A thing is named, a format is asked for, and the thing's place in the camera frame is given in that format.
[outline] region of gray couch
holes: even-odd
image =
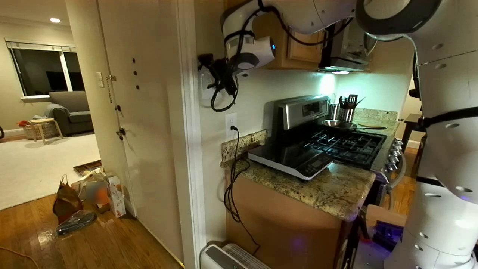
[[[85,91],[50,91],[46,115],[53,118],[62,135],[92,132]]]

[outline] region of wooden floor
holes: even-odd
[[[407,215],[413,203],[415,196],[415,178],[416,178],[416,148],[406,148],[406,172],[403,181],[391,191],[391,205],[389,197],[385,197],[382,208],[389,209],[391,212]]]
[[[0,268],[180,268],[134,218],[106,212],[58,236],[52,203],[47,196],[0,211]]]

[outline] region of stove knob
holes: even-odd
[[[403,147],[403,142],[400,139],[394,139],[392,144]]]
[[[391,158],[391,160],[392,160],[392,163],[398,163],[398,161],[400,161],[398,156],[400,156],[400,154],[392,153],[388,158]]]
[[[388,173],[392,172],[392,167],[388,163],[385,164],[385,169],[386,169]]]
[[[403,150],[403,142],[398,141],[398,139],[395,139],[395,141],[392,142],[392,150],[394,150],[394,151],[401,151],[401,150]]]
[[[394,161],[395,161],[395,158],[392,156],[388,156],[386,164],[391,164]]]

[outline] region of ceiling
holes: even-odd
[[[49,24],[50,17],[68,25],[64,0],[0,0],[0,20]]]

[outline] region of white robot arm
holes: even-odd
[[[283,25],[313,33],[351,17],[376,39],[406,37],[415,48],[427,142],[403,239],[385,268],[478,268],[478,2],[476,0],[252,0],[222,18],[234,73],[273,60],[254,39],[252,20],[274,11]]]
[[[280,17],[282,27],[312,34],[354,17],[354,6],[355,0],[245,2],[222,15],[225,55],[236,73],[257,69],[273,60],[273,42],[268,37],[255,40],[252,31],[254,18],[264,12]]]

